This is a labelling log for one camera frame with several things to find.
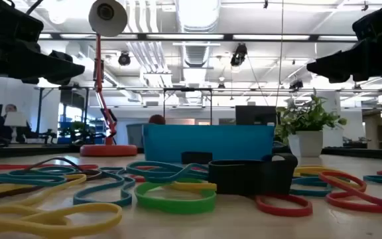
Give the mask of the yellow rubber band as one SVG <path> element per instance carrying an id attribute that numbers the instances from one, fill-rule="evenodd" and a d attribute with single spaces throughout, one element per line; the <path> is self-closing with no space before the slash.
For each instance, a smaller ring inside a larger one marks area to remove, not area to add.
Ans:
<path id="1" fill-rule="evenodd" d="M 106 220 L 85 225 L 72 224 L 68 216 L 78 213 L 110 212 Z M 20 232 L 46 239 L 71 239 L 109 230 L 122 220 L 122 208 L 115 204 L 79 204 L 57 210 L 41 210 L 36 206 L 0 207 L 0 234 Z"/>
<path id="2" fill-rule="evenodd" d="M 164 185 L 164 188 L 174 189 L 178 191 L 189 191 L 195 193 L 201 192 L 216 192 L 217 185 L 214 183 L 179 183 L 173 182 L 167 185 Z"/>
<path id="3" fill-rule="evenodd" d="M 36 206 L 42 204 L 43 201 L 45 201 L 47 198 L 49 198 L 54 193 L 57 193 L 59 191 L 63 191 L 64 189 L 67 189 L 69 187 L 72 187 L 74 185 L 79 185 L 80 183 L 83 183 L 86 181 L 87 177 L 85 174 L 75 174 L 75 175 L 66 175 L 64 176 L 65 179 L 68 181 L 66 183 L 62 183 L 60 185 L 56 185 L 47 189 L 44 189 L 42 192 L 32 195 L 24 200 L 18 200 L 18 201 L 10 201 L 6 202 L 4 204 L 0 204 L 0 207 L 3 206 Z"/>
<path id="4" fill-rule="evenodd" d="M 324 171 L 333 171 L 339 172 L 340 170 L 324 167 L 324 166 L 300 166 L 294 169 L 293 177 L 302 178 L 302 177 L 316 177 L 318 178 L 319 173 Z"/>

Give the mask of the brown rubber band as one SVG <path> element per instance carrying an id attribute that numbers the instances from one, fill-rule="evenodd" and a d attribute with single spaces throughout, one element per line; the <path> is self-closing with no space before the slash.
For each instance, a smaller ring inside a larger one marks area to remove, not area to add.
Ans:
<path id="1" fill-rule="evenodd" d="M 51 160 L 61 160 L 61 161 L 67 162 L 68 165 L 73 165 L 74 166 L 73 168 L 78 169 L 80 171 L 80 174 L 85 174 L 87 176 L 88 181 L 102 178 L 101 173 L 98 171 L 98 168 L 97 169 L 81 169 L 80 167 L 78 167 L 79 165 L 74 164 L 73 162 L 69 161 L 68 159 L 66 159 L 64 157 L 56 157 L 56 158 L 48 159 L 47 161 L 42 161 L 42 162 L 36 163 L 36 164 L 32 165 L 32 167 L 37 166 L 37 165 L 46 164 L 46 162 L 51 161 Z M 14 196 L 14 195 L 20 195 L 20 194 L 24 194 L 24 193 L 30 193 L 33 191 L 37 191 L 41 188 L 42 187 L 40 187 L 40 186 L 24 186 L 24 187 L 21 187 L 19 189 L 9 189 L 8 191 L 0 192 L 0 198 L 10 197 L 10 196 Z"/>

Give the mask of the wide black rubber band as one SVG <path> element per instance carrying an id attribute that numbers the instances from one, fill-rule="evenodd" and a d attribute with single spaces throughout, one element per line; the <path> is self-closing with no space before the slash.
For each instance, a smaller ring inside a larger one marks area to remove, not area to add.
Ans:
<path id="1" fill-rule="evenodd" d="M 217 193 L 224 195 L 287 195 L 290 191 L 298 159 L 291 153 L 266 155 L 255 160 L 211 161 L 208 181 L 217 185 Z"/>

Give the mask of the green rubber band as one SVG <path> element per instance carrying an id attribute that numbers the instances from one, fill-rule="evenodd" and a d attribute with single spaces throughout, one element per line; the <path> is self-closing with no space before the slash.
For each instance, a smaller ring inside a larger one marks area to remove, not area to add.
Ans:
<path id="1" fill-rule="evenodd" d="M 179 183 L 208 183 L 199 179 L 181 179 L 175 182 Z M 169 183 L 142 183 L 135 187 L 135 197 L 137 204 L 140 207 L 147 209 L 155 209 L 171 214 L 202 214 L 211 212 L 215 209 L 216 192 L 201 192 L 195 193 L 200 195 L 198 199 L 163 199 L 157 197 L 150 197 L 147 193 L 153 189 L 164 187 Z"/>

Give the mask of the blue plastic bin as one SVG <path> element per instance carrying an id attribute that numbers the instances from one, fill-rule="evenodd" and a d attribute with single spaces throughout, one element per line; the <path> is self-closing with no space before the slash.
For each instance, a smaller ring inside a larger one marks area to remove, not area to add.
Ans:
<path id="1" fill-rule="evenodd" d="M 211 153 L 217 160 L 260 160 L 273 150 L 271 125 L 143 126 L 147 161 L 181 163 L 185 152 Z"/>

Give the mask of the person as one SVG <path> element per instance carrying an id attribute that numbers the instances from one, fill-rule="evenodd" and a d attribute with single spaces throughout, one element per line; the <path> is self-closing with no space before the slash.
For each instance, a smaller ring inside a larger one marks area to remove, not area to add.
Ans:
<path id="1" fill-rule="evenodd" d="M 14 113 L 17 123 L 22 119 L 22 126 L 5 125 L 7 116 Z M 17 143 L 25 143 L 27 133 L 30 131 L 30 125 L 22 112 L 18 112 L 16 105 L 7 104 L 5 106 L 5 114 L 0 117 L 0 137 Z"/>
<path id="2" fill-rule="evenodd" d="M 159 115 L 159 114 L 155 114 L 149 118 L 149 123 L 153 123 L 153 124 L 157 124 L 157 125 L 165 125 L 166 120 L 165 120 L 164 116 Z"/>

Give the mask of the white lampshade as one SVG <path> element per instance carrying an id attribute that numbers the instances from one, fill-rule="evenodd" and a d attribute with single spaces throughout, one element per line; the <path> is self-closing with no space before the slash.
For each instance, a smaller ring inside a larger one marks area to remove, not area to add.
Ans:
<path id="1" fill-rule="evenodd" d="M 22 112 L 7 112 L 4 126 L 26 127 L 27 119 Z"/>

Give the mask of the green plant in white pot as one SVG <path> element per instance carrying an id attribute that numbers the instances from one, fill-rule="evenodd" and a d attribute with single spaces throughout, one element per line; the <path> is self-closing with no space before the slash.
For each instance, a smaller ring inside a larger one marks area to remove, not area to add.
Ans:
<path id="1" fill-rule="evenodd" d="M 327 112 L 323 104 L 326 99 L 313 90 L 309 101 L 301 106 L 293 101 L 286 107 L 277 108 L 280 123 L 275 132 L 285 140 L 293 155 L 297 157 L 319 157 L 323 149 L 324 128 L 335 128 L 347 124 L 347 119 L 337 112 Z"/>

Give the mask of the red desk lamp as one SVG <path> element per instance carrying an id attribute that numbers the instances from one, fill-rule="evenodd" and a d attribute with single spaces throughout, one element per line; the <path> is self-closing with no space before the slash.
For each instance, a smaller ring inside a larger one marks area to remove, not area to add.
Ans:
<path id="1" fill-rule="evenodd" d="M 108 136 L 105 137 L 103 144 L 81 146 L 80 155 L 84 157 L 134 156 L 137 154 L 137 148 L 134 145 L 118 145 L 115 142 L 117 118 L 107 107 L 102 93 L 104 71 L 101 58 L 101 38 L 116 37 L 125 30 L 128 23 L 126 10 L 117 0 L 96 0 L 91 6 L 88 22 L 96 33 L 94 88 L 104 122 L 108 127 Z"/>

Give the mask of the grey plastic container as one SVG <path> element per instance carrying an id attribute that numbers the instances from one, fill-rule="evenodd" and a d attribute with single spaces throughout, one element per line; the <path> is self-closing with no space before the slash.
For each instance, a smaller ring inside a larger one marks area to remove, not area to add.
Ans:
<path id="1" fill-rule="evenodd" d="M 134 123 L 126 126 L 128 143 L 137 148 L 143 148 L 143 124 Z"/>

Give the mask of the black overhead crossbar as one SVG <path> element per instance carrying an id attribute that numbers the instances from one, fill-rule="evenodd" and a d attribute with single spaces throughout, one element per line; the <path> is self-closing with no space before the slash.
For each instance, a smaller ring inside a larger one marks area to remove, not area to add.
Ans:
<path id="1" fill-rule="evenodd" d="M 339 42 L 355 43 L 353 35 L 233 34 L 233 33 L 124 33 L 102 37 L 103 41 L 185 41 L 185 42 Z"/>

